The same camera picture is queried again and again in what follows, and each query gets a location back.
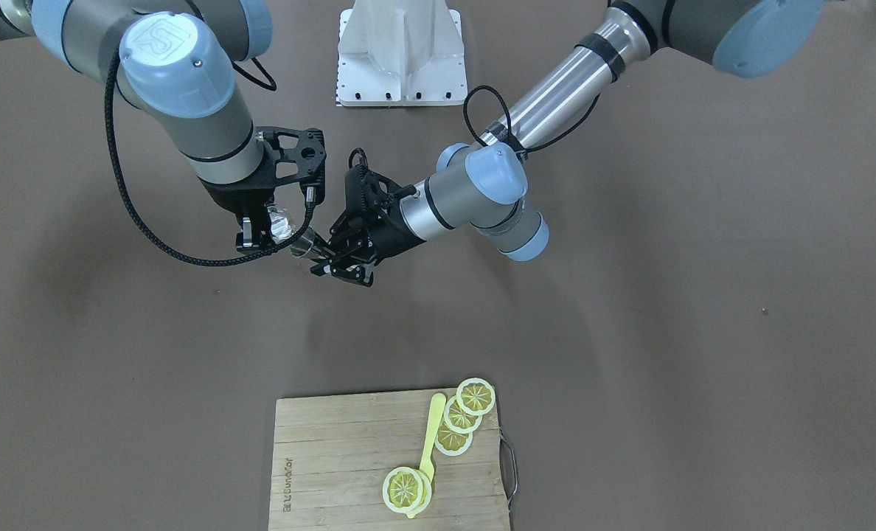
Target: wooden cutting board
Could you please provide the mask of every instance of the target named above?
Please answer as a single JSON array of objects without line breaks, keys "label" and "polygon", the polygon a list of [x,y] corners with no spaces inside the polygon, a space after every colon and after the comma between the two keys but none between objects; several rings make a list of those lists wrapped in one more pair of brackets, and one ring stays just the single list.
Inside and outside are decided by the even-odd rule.
[{"label": "wooden cutting board", "polygon": [[432,453],[427,510],[409,520],[382,503],[389,471],[418,466],[436,392],[450,398],[455,389],[278,400],[268,528],[510,531],[496,407],[464,454]]}]

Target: yellow lemon slice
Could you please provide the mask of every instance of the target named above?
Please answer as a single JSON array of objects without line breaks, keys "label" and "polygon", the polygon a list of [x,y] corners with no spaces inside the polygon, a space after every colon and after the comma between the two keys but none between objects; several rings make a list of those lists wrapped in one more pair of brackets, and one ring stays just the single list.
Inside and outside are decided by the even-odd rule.
[{"label": "yellow lemon slice", "polygon": [[438,428],[438,438],[435,439],[435,447],[442,454],[449,457],[461,456],[471,447],[474,434],[458,434],[451,431],[448,424],[442,423]]},{"label": "yellow lemon slice", "polygon": [[385,507],[399,514],[415,510],[425,497],[425,483],[414,468],[395,468],[382,482]]},{"label": "yellow lemon slice", "polygon": [[431,503],[431,481],[428,480],[428,477],[425,476],[423,471],[416,470],[415,473],[418,474],[418,477],[422,480],[422,486],[425,488],[425,495],[422,497],[421,504],[418,504],[417,507],[412,508],[411,511],[406,513],[409,518],[417,517],[418,513],[428,508],[428,504]]},{"label": "yellow lemon slice", "polygon": [[481,425],[479,414],[468,414],[461,408],[457,400],[448,400],[445,404],[445,425],[456,434],[472,433]]},{"label": "yellow lemon slice", "polygon": [[494,409],[496,394],[494,386],[481,378],[468,378],[458,386],[458,395],[455,397],[464,413],[481,414]]}]

